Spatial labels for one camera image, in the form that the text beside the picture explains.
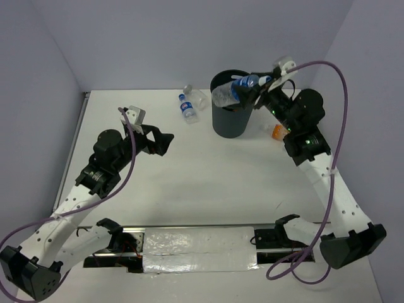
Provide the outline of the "metal base rail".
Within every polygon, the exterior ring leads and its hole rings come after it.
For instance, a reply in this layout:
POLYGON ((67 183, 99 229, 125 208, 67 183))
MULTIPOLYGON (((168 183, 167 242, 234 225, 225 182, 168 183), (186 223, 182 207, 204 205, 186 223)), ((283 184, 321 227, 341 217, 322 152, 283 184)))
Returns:
POLYGON ((282 242, 271 225, 126 227, 116 248, 92 253, 83 267, 156 274, 238 272, 256 270, 303 248, 300 242, 282 242))

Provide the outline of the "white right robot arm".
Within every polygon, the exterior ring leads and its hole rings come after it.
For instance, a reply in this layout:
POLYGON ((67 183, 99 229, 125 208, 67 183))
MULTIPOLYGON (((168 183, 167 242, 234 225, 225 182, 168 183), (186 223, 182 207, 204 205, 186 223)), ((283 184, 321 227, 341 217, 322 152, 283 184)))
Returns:
MULTIPOLYGON (((214 109, 267 108, 287 130, 284 146, 313 185, 325 207, 319 227, 298 215, 276 221, 276 243, 288 247, 301 242, 319 246, 328 266, 339 269, 372 253, 386 237, 381 224, 373 224, 360 209, 336 169, 337 150, 331 150, 318 129, 324 117, 323 98, 315 90, 302 90, 296 97, 282 91, 284 79, 263 74, 250 74, 216 87, 211 93, 214 109)), ((193 153, 192 167, 179 159, 153 180, 158 182, 165 198, 183 196, 196 200, 202 197, 235 196, 238 193, 261 193, 280 190, 283 198, 294 189, 290 174, 275 160, 268 165, 255 160, 252 153, 238 157, 232 147, 219 162, 193 153)))

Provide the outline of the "clear empty plastic bottle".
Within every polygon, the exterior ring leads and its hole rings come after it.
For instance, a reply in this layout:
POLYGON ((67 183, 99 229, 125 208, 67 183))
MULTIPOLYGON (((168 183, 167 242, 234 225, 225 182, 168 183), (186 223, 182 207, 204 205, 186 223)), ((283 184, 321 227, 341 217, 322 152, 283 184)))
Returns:
POLYGON ((183 88, 186 100, 190 101, 198 110, 204 110, 208 106, 207 96, 201 91, 194 89, 191 85, 183 88))

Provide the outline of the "dark grey plastic bin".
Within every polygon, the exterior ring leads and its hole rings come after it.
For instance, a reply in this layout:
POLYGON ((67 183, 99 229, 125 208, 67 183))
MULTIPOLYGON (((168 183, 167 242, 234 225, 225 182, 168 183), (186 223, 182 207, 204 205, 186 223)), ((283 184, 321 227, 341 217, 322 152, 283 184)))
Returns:
MULTIPOLYGON (((232 80, 250 75, 241 70, 231 69, 218 73, 210 83, 210 91, 232 80)), ((236 138, 243 134, 251 116, 252 108, 243 109, 240 104, 217 107, 212 102, 212 124, 215 132, 224 138, 236 138)))

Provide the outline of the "silver foil covered panel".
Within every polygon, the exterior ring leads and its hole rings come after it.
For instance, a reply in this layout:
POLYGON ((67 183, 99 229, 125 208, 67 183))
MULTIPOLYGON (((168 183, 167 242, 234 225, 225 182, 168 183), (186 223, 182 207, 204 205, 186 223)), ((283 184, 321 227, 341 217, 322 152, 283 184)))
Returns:
POLYGON ((145 273, 235 272, 258 269, 252 227, 146 229, 145 273))

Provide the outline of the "orange label juice bottle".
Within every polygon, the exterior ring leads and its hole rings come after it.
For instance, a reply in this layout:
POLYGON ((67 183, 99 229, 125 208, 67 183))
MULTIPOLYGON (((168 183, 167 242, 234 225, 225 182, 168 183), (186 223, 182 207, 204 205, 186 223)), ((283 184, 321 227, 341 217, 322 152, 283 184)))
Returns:
POLYGON ((286 135, 289 134, 289 131, 286 128, 284 128, 281 124, 274 124, 274 125, 265 124, 261 126, 261 130, 277 141, 283 141, 286 135))

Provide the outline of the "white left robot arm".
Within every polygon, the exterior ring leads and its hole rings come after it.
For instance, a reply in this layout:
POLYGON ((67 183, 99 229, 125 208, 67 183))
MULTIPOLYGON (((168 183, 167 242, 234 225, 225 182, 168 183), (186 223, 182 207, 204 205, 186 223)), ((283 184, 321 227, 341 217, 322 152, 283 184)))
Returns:
POLYGON ((70 193, 48 222, 18 247, 6 246, 1 251, 1 266, 6 278, 29 295, 33 302, 50 297, 77 263, 103 249, 119 252, 124 241, 133 237, 115 221, 103 218, 72 242, 70 236, 100 201, 116 194, 123 168, 134 167, 139 153, 163 156, 174 135, 159 128, 141 125, 126 129, 126 135, 108 129, 98 135, 88 165, 81 171, 70 193))

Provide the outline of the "Pepsi label clear bottle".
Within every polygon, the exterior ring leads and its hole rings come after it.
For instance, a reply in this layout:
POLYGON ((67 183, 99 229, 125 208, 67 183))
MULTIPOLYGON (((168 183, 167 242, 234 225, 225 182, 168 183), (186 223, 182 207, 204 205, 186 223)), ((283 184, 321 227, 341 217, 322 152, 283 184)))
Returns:
POLYGON ((193 108, 193 105, 191 102, 189 102, 185 96, 185 94, 179 94, 178 96, 179 98, 179 102, 180 102, 180 110, 182 113, 182 116, 184 118, 184 120, 188 123, 188 124, 193 124, 198 122, 198 116, 197 113, 195 111, 195 109, 193 108))

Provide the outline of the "blue label water bottle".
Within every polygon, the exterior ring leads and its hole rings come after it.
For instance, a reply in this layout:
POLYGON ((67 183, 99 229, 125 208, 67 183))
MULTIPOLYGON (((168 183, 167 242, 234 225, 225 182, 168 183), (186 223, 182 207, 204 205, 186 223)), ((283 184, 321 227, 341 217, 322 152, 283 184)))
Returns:
POLYGON ((269 75, 250 74, 216 87, 211 93, 211 100, 215 106, 221 108, 239 104, 240 96, 236 92, 237 87, 252 88, 255 85, 262 86, 271 80, 273 78, 269 75))

